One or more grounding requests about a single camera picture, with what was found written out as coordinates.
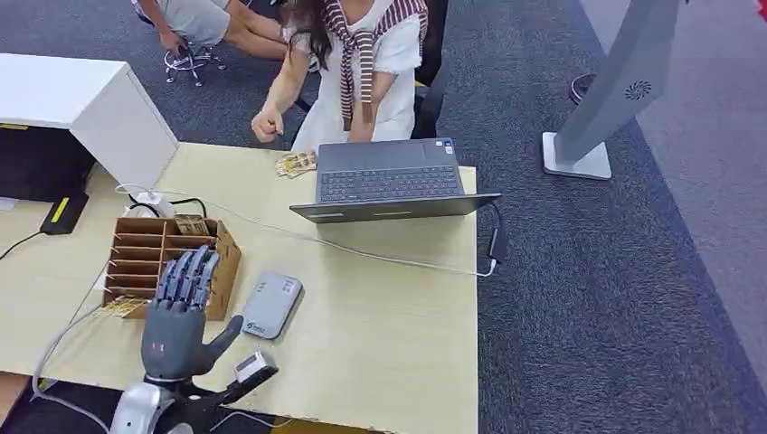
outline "shorts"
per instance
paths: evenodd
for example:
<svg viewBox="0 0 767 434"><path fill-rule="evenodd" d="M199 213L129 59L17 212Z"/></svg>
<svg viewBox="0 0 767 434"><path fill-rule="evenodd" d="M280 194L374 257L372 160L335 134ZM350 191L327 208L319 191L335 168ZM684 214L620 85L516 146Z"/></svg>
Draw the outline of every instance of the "shorts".
<svg viewBox="0 0 767 434"><path fill-rule="evenodd" d="M168 27L191 43L213 47L221 42L231 17L230 0L157 0Z"/></svg>

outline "power adapter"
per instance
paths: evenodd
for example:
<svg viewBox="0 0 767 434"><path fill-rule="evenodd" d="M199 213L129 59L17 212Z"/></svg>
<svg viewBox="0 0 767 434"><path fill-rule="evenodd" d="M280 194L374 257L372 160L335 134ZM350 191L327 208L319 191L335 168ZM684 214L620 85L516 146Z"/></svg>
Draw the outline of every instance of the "power adapter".
<svg viewBox="0 0 767 434"><path fill-rule="evenodd" d="M40 226L40 232L47 235L72 233L87 202L88 195L85 193L63 197L51 207L43 225Z"/></svg>
<svg viewBox="0 0 767 434"><path fill-rule="evenodd" d="M136 201L154 208L160 217L171 219L175 215L173 205L160 193L142 192L138 194Z"/></svg>
<svg viewBox="0 0 767 434"><path fill-rule="evenodd" d="M498 205L496 205L495 202L490 204L493 206L493 210L495 210L498 217L498 227L493 230L493 237L488 246L488 256L501 264L506 261L508 256L506 225L504 224L503 215L501 214L501 210L498 209Z"/></svg>

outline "laptop lid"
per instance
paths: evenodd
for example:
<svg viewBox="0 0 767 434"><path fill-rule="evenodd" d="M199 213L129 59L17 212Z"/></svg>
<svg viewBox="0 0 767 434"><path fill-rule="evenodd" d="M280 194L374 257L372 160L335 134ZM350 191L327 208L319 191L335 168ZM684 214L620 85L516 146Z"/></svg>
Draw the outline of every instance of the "laptop lid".
<svg viewBox="0 0 767 434"><path fill-rule="evenodd" d="M500 197L500 193L484 193L381 202L313 203L292 205L290 210L314 223L369 222L466 215Z"/></svg>

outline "white stand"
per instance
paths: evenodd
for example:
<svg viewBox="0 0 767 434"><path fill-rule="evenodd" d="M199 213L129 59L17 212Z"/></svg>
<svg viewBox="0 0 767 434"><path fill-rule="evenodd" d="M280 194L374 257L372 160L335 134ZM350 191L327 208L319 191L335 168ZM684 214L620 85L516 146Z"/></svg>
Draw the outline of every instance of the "white stand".
<svg viewBox="0 0 767 434"><path fill-rule="evenodd" d="M612 177L604 142L578 161L557 161L554 149L555 137L556 133L544 133L544 172L550 175L577 176L601 181Z"/></svg>
<svg viewBox="0 0 767 434"><path fill-rule="evenodd" d="M558 133L544 133L544 171L612 177L604 141L666 87L680 0L631 0L610 55Z"/></svg>

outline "wooden card sorter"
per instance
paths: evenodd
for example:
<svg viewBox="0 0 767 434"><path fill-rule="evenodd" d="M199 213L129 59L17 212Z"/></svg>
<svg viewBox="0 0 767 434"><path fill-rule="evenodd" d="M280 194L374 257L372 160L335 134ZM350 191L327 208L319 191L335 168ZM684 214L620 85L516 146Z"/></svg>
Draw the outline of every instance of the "wooden card sorter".
<svg viewBox="0 0 767 434"><path fill-rule="evenodd" d="M213 272L211 295L205 314L209 320L223 320L229 306L240 248L222 222L206 219L210 236L182 235L174 219L121 217L115 227L102 306L121 296L144 298L155 295L157 281L170 259L208 244L220 255ZM125 318L146 316L146 305Z"/></svg>

